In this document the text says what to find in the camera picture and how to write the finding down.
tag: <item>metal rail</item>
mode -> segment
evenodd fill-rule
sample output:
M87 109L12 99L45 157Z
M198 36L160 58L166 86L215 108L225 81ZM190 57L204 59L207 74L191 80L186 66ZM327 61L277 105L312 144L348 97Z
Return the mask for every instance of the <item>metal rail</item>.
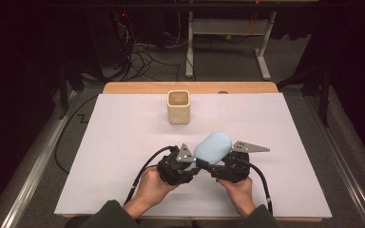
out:
M58 141L61 132L64 130L64 126L68 121L69 113L74 110L74 106L79 99L80 95L77 95L74 91L69 96L70 109L64 118L56 125L55 130L52 134L51 139L45 148L41 151L37 158L34 166L32 167L25 184L20 190L14 204L11 206L10 211L5 218L1 228L14 228L19 223L21 217L26 211L35 190L37 189L40 179L43 177L44 171L46 170L49 158L55 149L55 145Z
M323 122L319 118L316 102L313 100L312 97L305 97L305 101L312 109L313 114L315 115L318 121L318 125L321 128L327 140L327 143L330 145L336 168L340 176L342 177L346 187L348 188L349 195L354 201L356 209L359 212L365 224L365 194L363 192L363 189L360 187L357 180L355 179L355 176L352 173L352 170L349 167L348 163L346 162L345 158L343 157L342 151L336 144L336 141L334 139L334 136L331 134L330 129L325 127Z

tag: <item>table leg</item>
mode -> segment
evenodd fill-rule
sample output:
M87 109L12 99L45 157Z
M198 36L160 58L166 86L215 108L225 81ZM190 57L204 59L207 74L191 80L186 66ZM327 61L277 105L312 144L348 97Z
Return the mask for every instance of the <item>table leg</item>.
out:
M271 12L271 15L269 16L268 25L265 28L265 32L263 34L263 41L261 48L255 49L257 60L259 62L259 69L262 74L262 78L266 81L271 80L271 75L269 74L268 67L266 66L265 59L263 57L263 53L265 52L266 45L268 44L269 36L271 35L272 26L275 22L275 17L277 13Z
M192 48L193 39L193 28L192 22L194 19L194 13L189 12L188 21L188 50L186 52L186 63L185 63L185 76L187 78L192 78L194 76L194 49Z

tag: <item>metal stand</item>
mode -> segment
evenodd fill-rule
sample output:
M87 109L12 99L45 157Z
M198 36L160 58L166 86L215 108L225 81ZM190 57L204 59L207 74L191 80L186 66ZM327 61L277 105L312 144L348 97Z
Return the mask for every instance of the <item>metal stand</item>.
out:
M262 74L262 78L266 81L271 81L271 75L269 74L268 67L266 66L265 59L263 57L263 53L265 52L266 45L268 44L269 36L271 35L272 27L274 26L275 17L277 16L277 13L271 12L271 15L269 16L269 22L268 25L265 28L265 32L263 35L263 41L262 46L260 49L255 49L257 60L259 62L259 69Z
M265 25L264 29L256 32L263 36L262 45L260 48L255 49L256 57L259 63L259 68L262 74L262 78L265 81L271 81L271 75L269 74L268 67L266 66L263 54L268 44L269 36L271 35L272 27L275 22L275 17L277 13L275 11L271 12L269 20ZM192 78L194 76L194 49L192 47L193 34L231 34L231 35L248 35L246 27L248 25L247 21L243 20L203 20L199 19L195 21L194 30L194 16L193 12L189 12L189 23L188 23L188 49L186 53L186 64L185 64L185 76L186 78Z

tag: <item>wooden table edge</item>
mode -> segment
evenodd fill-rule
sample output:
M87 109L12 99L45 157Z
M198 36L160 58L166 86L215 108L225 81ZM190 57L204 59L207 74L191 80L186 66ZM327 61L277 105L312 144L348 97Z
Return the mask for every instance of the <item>wooden table edge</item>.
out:
M106 84L104 94L166 94L170 90L190 93L278 93L271 82L112 82Z

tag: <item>dark background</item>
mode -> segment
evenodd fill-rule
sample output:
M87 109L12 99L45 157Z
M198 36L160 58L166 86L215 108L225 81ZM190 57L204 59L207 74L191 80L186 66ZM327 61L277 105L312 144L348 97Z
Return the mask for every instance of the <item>dark background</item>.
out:
M42 6L39 1L0 1L0 193L55 107L51 96L59 85L59 69L66 66L72 86L83 89L81 72L102 77L101 66L118 63L122 57L116 51L120 41L109 12L61 14ZM158 46L163 45L165 31L178 33L177 18L171 12L128 14L141 36ZM267 15L261 13L259 18ZM187 34L186 18L182 12L182 36ZM284 34L291 39L313 34L297 72L334 50L331 82L365 145L365 2L341 12L279 12L272 38Z

